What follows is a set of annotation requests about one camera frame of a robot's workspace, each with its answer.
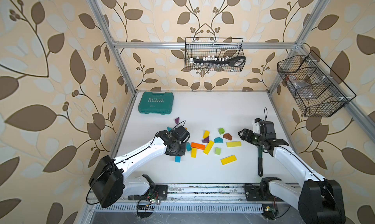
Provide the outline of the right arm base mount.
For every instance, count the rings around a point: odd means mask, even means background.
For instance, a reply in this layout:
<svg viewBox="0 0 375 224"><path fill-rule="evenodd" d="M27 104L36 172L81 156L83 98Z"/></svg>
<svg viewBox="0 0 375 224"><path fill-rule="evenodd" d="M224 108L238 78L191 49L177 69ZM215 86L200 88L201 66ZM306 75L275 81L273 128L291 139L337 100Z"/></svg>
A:
<svg viewBox="0 0 375 224"><path fill-rule="evenodd" d="M283 200L272 195L269 190L269 182L281 181L277 177L262 178L260 184L244 184L245 196L248 202L282 202Z"/></svg>

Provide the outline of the orange rectangular block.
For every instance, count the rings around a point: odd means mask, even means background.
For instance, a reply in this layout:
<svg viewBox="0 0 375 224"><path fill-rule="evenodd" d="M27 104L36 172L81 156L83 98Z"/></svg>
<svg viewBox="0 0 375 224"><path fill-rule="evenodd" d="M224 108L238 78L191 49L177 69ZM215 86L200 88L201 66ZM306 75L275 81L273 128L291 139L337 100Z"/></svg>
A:
<svg viewBox="0 0 375 224"><path fill-rule="evenodd" d="M191 147L195 148L195 149L200 149L200 150L205 150L206 149L205 145L199 144L199 143L194 143L194 142L191 143Z"/></svg>

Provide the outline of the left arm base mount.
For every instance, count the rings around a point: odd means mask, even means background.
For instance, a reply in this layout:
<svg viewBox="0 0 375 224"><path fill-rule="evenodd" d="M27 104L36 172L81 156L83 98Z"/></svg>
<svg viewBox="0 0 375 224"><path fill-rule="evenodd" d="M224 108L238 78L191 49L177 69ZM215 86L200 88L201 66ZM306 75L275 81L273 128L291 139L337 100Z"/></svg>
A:
<svg viewBox="0 0 375 224"><path fill-rule="evenodd" d="M168 185L157 185L149 175L129 178L127 180L129 186L128 200L160 200L164 201L168 196Z"/></svg>

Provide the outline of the teal wedge block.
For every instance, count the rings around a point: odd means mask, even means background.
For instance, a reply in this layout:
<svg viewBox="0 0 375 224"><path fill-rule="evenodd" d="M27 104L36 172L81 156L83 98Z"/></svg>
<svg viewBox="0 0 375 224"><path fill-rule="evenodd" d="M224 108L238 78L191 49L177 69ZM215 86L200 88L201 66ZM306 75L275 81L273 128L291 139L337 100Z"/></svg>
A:
<svg viewBox="0 0 375 224"><path fill-rule="evenodd" d="M190 145L189 142L186 143L186 150L187 150L188 152L192 150L192 147L191 147L191 145Z"/></svg>

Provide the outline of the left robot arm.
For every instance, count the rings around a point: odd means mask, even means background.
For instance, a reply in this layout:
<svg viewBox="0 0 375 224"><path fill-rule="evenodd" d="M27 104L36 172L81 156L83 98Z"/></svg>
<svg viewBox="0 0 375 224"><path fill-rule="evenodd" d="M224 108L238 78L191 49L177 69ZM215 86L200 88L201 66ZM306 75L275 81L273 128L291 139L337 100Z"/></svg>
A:
<svg viewBox="0 0 375 224"><path fill-rule="evenodd" d="M155 185L148 175L137 178L129 176L142 165L161 156L184 156L190 133L183 126L163 130L153 139L130 153L111 158L101 158L90 177L89 191L93 191L102 208L107 208L124 196L138 196L148 200Z"/></svg>

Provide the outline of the yellow small block bottom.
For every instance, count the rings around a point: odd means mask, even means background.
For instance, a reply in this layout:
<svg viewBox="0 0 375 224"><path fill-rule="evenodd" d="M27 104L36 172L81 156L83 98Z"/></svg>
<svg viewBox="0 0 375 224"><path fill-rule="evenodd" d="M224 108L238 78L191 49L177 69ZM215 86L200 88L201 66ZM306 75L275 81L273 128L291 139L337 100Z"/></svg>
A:
<svg viewBox="0 0 375 224"><path fill-rule="evenodd" d="M191 157L192 158L196 158L196 156L197 156L197 149L196 148L192 148L192 150L191 150Z"/></svg>

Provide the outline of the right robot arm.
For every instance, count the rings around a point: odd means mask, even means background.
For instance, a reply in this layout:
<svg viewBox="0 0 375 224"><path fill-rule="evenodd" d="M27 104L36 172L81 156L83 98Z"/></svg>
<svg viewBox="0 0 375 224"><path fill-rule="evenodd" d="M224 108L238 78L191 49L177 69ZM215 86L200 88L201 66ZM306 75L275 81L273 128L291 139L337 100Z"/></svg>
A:
<svg viewBox="0 0 375 224"><path fill-rule="evenodd" d="M276 136L271 121L255 119L253 130L238 132L242 141L258 148L258 175L263 176L262 153L279 161L299 184L288 185L277 177L263 177L258 188L261 199L279 198L296 209L307 224L343 224L346 222L342 188L308 166L284 139Z"/></svg>

